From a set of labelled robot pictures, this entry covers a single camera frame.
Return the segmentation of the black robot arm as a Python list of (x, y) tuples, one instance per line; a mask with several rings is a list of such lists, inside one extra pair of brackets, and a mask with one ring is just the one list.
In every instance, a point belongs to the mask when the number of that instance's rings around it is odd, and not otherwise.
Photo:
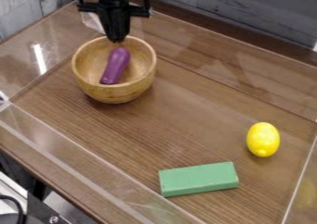
[(106, 36), (120, 43), (130, 34), (132, 17), (151, 16), (150, 0), (78, 0), (78, 10), (94, 13), (100, 21)]

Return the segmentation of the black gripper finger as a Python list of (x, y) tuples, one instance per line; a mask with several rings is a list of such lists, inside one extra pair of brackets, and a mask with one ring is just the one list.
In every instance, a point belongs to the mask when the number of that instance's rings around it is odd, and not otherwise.
[(130, 15), (126, 10), (119, 10), (118, 41), (122, 42), (130, 33)]
[(119, 42), (120, 33), (118, 32), (116, 13), (112, 9), (98, 9), (98, 17), (106, 32), (108, 39), (114, 42)]

